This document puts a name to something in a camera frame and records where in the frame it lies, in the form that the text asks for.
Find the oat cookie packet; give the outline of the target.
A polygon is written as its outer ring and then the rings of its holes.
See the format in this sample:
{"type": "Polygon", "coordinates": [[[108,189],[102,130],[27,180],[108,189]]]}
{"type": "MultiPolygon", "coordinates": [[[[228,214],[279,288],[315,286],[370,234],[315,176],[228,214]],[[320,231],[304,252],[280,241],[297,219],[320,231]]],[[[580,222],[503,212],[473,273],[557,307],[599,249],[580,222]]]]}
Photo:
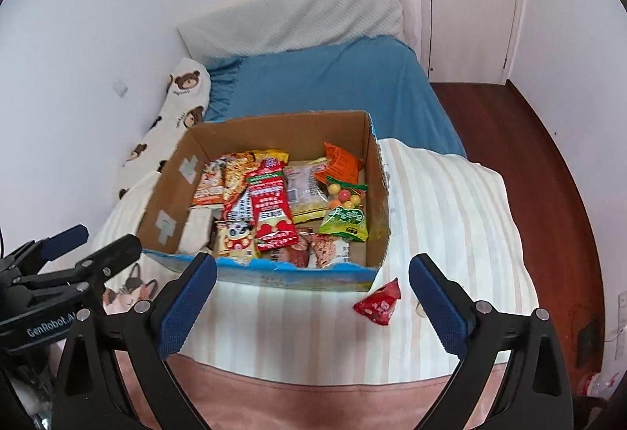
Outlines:
{"type": "Polygon", "coordinates": [[[350,261],[350,244],[341,237],[321,235],[312,228],[297,228],[297,233],[297,243],[270,250],[263,257],[299,269],[327,269],[350,261]]]}

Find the clear white wrapper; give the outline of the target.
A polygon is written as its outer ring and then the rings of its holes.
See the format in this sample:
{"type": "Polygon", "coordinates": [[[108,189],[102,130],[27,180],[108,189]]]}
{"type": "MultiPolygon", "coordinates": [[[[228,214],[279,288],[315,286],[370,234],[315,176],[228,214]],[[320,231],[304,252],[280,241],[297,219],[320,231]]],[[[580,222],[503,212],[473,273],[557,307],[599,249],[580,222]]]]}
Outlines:
{"type": "Polygon", "coordinates": [[[214,222],[214,210],[209,207],[193,207],[189,210],[183,227],[178,252],[194,255],[209,242],[210,230],[214,222]]]}

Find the striped white pink quilt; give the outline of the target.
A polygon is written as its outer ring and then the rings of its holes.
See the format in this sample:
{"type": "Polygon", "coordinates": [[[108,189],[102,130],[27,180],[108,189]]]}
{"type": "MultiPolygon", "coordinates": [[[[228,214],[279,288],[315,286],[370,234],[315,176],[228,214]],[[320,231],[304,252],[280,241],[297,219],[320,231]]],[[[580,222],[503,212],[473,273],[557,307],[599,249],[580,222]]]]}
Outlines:
{"type": "Polygon", "coordinates": [[[410,267],[421,254],[474,301],[537,308],[523,246],[496,172],[455,155],[382,142],[391,173],[389,248],[375,282],[397,282],[382,326],[354,292],[278,280],[221,282],[169,366],[215,429],[411,429],[457,365],[418,311],[410,267]]]}

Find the korean noodle packet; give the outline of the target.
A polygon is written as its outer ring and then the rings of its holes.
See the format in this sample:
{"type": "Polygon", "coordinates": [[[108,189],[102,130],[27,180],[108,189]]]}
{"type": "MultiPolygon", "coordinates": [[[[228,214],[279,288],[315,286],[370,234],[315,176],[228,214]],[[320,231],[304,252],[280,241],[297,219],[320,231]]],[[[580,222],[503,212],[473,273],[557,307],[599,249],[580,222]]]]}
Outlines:
{"type": "Polygon", "coordinates": [[[289,153],[267,149],[232,153],[227,156],[221,215],[223,221],[253,221],[252,204],[248,194],[248,174],[257,170],[264,159],[277,159],[286,165],[289,162],[289,153]]]}

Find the small red triangular packet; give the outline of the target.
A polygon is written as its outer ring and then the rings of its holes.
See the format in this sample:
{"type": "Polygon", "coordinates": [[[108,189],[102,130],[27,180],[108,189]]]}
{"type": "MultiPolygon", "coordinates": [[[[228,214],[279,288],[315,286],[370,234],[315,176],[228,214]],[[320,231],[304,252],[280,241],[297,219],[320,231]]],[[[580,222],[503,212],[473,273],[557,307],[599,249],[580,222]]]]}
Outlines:
{"type": "Polygon", "coordinates": [[[388,326],[401,299],[399,281],[395,278],[354,304],[353,309],[374,324],[388,326]]]}

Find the red snack packet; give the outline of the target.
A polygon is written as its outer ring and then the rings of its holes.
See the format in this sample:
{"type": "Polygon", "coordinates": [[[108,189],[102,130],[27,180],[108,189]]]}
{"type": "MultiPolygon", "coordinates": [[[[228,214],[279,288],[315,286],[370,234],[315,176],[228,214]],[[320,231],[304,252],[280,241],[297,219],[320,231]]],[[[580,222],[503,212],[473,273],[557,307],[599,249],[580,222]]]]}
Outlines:
{"type": "Polygon", "coordinates": [[[257,170],[248,174],[255,240],[260,252],[299,241],[288,204],[284,167],[277,159],[264,159],[257,170]]]}

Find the bear print white pillow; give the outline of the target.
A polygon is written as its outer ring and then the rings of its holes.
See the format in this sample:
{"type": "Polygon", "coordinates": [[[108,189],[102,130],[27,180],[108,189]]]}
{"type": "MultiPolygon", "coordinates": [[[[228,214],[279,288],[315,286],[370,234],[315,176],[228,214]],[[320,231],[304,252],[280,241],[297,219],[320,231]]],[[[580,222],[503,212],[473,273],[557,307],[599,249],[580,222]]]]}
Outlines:
{"type": "Polygon", "coordinates": [[[209,74],[199,62],[184,58],[176,65],[170,74],[163,106],[119,172],[116,182],[119,199],[148,173],[163,168],[182,136],[203,123],[211,86],[209,74]]]}

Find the cardboard snack box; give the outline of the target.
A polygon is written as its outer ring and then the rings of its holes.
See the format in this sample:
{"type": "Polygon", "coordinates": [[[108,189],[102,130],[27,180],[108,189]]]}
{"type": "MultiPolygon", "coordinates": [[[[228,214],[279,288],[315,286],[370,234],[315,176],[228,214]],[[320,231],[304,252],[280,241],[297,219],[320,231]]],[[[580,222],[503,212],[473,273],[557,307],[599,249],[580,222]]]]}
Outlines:
{"type": "Polygon", "coordinates": [[[184,269],[184,228],[209,210],[201,243],[219,279],[297,290],[369,290],[387,253],[388,188],[372,119],[306,112],[201,123],[165,162],[137,235],[184,269]]]}

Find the yellow clear cracker packet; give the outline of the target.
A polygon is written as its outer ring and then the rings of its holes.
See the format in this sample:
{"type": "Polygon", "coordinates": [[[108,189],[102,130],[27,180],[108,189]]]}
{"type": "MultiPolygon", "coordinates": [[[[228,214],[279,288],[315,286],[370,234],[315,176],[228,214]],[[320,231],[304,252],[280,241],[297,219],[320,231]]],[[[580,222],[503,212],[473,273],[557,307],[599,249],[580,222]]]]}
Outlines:
{"type": "Polygon", "coordinates": [[[324,170],[327,164],[328,159],[320,157],[304,164],[288,165],[284,169],[288,204],[295,224],[324,217],[327,196],[315,174],[324,170]]]}

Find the green candy ball packet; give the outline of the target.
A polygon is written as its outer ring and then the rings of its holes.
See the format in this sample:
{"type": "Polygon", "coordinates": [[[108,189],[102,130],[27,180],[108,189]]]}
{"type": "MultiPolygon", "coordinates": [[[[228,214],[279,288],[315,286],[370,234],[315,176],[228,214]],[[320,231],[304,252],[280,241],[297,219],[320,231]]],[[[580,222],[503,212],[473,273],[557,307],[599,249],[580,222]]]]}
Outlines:
{"type": "Polygon", "coordinates": [[[326,189],[330,201],[319,233],[366,242],[369,238],[366,215],[368,186],[341,181],[328,175],[326,189]]]}

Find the grey white pillow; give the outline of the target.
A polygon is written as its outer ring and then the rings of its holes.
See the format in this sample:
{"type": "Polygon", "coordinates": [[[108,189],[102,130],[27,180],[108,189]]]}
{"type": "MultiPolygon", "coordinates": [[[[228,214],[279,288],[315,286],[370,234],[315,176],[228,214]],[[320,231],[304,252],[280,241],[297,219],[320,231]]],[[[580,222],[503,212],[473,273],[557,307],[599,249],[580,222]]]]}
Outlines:
{"type": "Polygon", "coordinates": [[[205,66],[361,38],[415,46],[411,0],[242,0],[179,24],[190,56],[205,66]]]}

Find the blue bed sheet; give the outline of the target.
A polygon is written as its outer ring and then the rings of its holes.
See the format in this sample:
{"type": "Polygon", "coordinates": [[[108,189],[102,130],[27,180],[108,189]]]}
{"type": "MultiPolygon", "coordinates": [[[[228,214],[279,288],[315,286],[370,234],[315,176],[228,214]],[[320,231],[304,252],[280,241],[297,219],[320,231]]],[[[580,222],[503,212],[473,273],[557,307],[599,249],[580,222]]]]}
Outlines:
{"type": "Polygon", "coordinates": [[[311,111],[365,111],[379,138],[467,155],[415,52],[392,36],[279,54],[232,57],[207,68],[204,119],[311,111]]]}

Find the white wall socket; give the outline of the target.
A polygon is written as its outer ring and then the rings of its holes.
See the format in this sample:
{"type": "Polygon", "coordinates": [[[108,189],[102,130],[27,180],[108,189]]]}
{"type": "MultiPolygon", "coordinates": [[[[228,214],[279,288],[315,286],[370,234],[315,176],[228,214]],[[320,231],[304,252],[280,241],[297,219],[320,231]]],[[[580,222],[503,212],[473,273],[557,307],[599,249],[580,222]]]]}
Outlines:
{"type": "Polygon", "coordinates": [[[123,98],[127,93],[127,90],[129,89],[127,85],[121,80],[116,80],[114,83],[112,83],[112,88],[120,98],[123,98]]]}

